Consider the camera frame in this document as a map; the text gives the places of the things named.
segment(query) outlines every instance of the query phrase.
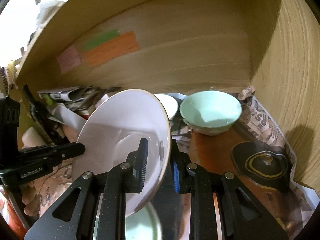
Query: small white bowl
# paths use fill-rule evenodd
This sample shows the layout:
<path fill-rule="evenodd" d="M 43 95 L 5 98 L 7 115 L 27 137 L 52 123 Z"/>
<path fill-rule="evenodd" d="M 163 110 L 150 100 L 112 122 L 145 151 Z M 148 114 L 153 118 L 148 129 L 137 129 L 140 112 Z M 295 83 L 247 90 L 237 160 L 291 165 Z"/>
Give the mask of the small white bowl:
<path fill-rule="evenodd" d="M 125 162 L 141 138 L 148 140 L 145 184 L 140 194 L 126 194 L 126 217 L 136 213 L 158 190 L 170 155 L 168 116 L 153 94 L 140 89 L 121 91 L 93 112 L 77 141 L 84 144 L 85 153 L 73 158 L 72 181 L 86 171 L 100 174 Z"/>
<path fill-rule="evenodd" d="M 169 120 L 172 120 L 178 111 L 178 102 L 172 96 L 165 94 L 155 94 L 167 112 Z"/>

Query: bowl rim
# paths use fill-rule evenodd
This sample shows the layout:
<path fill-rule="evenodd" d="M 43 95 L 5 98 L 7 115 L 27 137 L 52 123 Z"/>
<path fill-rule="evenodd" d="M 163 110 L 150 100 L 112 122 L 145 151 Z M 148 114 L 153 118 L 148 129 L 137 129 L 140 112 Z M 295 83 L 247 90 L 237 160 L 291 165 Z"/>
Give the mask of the bowl rim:
<path fill-rule="evenodd" d="M 150 95 L 151 97 L 153 97 L 159 104 L 163 114 L 164 114 L 164 117 L 165 119 L 167 120 L 166 122 L 166 126 L 167 126 L 167 134 L 168 134 L 168 147 L 167 147 L 167 152 L 166 152 L 166 155 L 165 155 L 165 158 L 163 159 L 164 161 L 164 165 L 163 165 L 163 169 L 161 170 L 160 172 L 160 175 L 159 175 L 159 179 L 157 181 L 157 184 L 154 186 L 154 188 L 150 191 L 149 194 L 146 194 L 146 195 L 149 195 L 147 198 L 143 198 L 143 202 L 145 203 L 144 205 L 141 205 L 141 206 L 137 206 L 135 207 L 135 209 L 133 210 L 133 212 L 130 212 L 128 215 L 126 214 L 126 217 L 132 215 L 132 214 L 135 214 L 137 213 L 140 209 L 142 209 L 143 207 L 145 207 L 149 202 L 150 200 L 154 197 L 154 195 L 156 194 L 156 192 L 158 191 L 160 185 L 162 184 L 163 180 L 164 180 L 164 176 L 165 176 L 165 173 L 166 173 L 166 170 L 167 170 L 167 166 L 169 164 L 169 159 L 170 159 L 170 153 L 171 153 L 171 140 L 172 140 L 172 136 L 171 136 L 171 128 L 170 128 L 170 121 L 169 121 L 169 118 L 168 118 L 168 115 L 167 115 L 167 112 L 166 110 L 164 109 L 164 106 L 162 105 L 162 103 L 160 102 L 160 100 L 152 93 L 146 91 L 146 90 L 143 90 L 143 89 L 137 89 L 137 88 L 133 88 L 133 89 L 127 89 L 127 90 L 123 90 L 123 91 L 120 91 L 114 95 L 112 95 L 111 97 L 107 98 L 105 101 L 103 101 L 103 103 L 98 106 L 94 111 L 93 113 L 90 115 L 90 117 L 88 118 L 88 120 L 85 122 L 84 126 L 82 127 L 81 129 L 81 132 L 78 136 L 78 139 L 77 139 L 77 142 L 79 142 L 79 138 L 80 138 L 80 135 L 81 133 L 83 132 L 84 130 L 84 127 L 86 126 L 86 123 L 90 120 L 90 118 L 93 116 L 94 112 L 97 111 L 97 109 L 99 109 L 99 107 L 101 107 L 106 101 L 108 101 L 110 98 L 113 98 L 121 93 L 125 93 L 125 92 L 128 92 L 128 91 L 140 91 L 140 92 L 143 92 L 143 93 L 146 93 L 148 95 Z"/>
<path fill-rule="evenodd" d="M 239 111 L 239 114 L 238 114 L 237 117 L 234 119 L 234 121 L 232 121 L 230 124 L 223 125 L 223 126 L 199 126 L 199 125 L 194 124 L 194 123 L 190 122 L 189 120 L 187 120 L 187 119 L 185 118 L 183 112 L 182 112 L 182 107 L 183 107 L 183 105 L 185 104 L 185 102 L 186 102 L 188 99 L 190 99 L 190 98 L 193 97 L 194 95 L 197 95 L 197 94 L 200 94 L 200 93 L 204 93 L 204 92 L 209 92 L 209 93 L 212 93 L 212 94 L 225 94 L 225 95 L 227 95 L 229 98 L 231 97 L 232 100 L 236 100 L 236 102 L 237 102 L 238 106 L 240 106 L 240 109 L 241 109 L 241 110 Z M 239 102 L 234 96 L 232 96 L 232 95 L 230 95 L 230 94 L 228 94 L 228 93 L 226 93 L 226 92 L 216 91 L 216 90 L 205 90 L 205 91 L 196 92 L 196 93 L 194 93 L 194 94 L 186 97 L 186 98 L 182 101 L 182 103 L 180 104 L 179 111 L 180 111 L 180 114 L 181 114 L 182 118 L 183 118 L 184 120 L 186 120 L 188 123 L 190 123 L 190 125 L 197 126 L 197 127 L 203 127 L 203 128 L 222 128 L 222 127 L 226 127 L 226 126 L 229 126 L 229 125 L 232 125 L 233 123 L 235 123 L 235 122 L 239 119 L 239 117 L 240 117 L 240 115 L 241 115 L 241 113 L 242 113 L 242 108 L 241 108 L 240 102 Z"/>

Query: orange sticky note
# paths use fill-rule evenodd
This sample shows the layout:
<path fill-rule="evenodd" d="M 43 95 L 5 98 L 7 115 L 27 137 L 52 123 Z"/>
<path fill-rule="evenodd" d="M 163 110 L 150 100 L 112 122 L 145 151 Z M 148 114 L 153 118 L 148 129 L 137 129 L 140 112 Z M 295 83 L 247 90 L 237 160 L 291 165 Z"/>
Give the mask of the orange sticky note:
<path fill-rule="evenodd" d="M 128 32 L 85 52 L 84 57 L 90 67 L 95 67 L 113 58 L 138 50 L 140 47 L 134 32 Z"/>

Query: finger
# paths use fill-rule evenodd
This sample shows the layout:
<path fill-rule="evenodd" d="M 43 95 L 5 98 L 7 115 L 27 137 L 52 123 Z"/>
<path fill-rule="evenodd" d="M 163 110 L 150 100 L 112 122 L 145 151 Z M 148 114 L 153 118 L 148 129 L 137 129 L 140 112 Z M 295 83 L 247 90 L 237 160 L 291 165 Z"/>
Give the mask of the finger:
<path fill-rule="evenodd" d="M 29 187 L 33 187 L 33 185 L 34 185 L 33 181 L 29 181 L 27 184 L 28 184 Z"/>
<path fill-rule="evenodd" d="M 36 188 L 35 187 L 27 187 L 22 191 L 22 202 L 25 205 L 28 205 L 36 196 Z"/>
<path fill-rule="evenodd" d="M 36 196 L 36 198 L 38 199 L 38 202 L 37 202 L 37 205 L 36 205 L 35 209 L 33 209 L 30 212 L 29 216 L 31 216 L 31 217 L 38 215 L 39 211 L 40 211 L 40 199 L 37 196 Z"/>
<path fill-rule="evenodd" d="M 26 207 L 24 212 L 28 216 L 32 216 L 38 205 L 38 197 L 35 197 Z"/>
<path fill-rule="evenodd" d="M 21 192 L 23 192 L 23 190 L 26 190 L 26 189 L 27 189 L 28 184 L 22 184 L 22 185 L 20 185 L 19 187 L 20 187 Z"/>

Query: pink sticky note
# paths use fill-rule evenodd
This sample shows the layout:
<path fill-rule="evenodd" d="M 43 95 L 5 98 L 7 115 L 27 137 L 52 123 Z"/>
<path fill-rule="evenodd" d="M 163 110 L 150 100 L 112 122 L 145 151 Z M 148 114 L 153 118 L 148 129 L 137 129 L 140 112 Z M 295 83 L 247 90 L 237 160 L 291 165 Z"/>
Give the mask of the pink sticky note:
<path fill-rule="evenodd" d="M 66 73 L 81 64 L 81 59 L 76 47 L 73 45 L 62 52 L 61 55 L 57 57 L 57 61 L 60 65 L 61 73 Z"/>

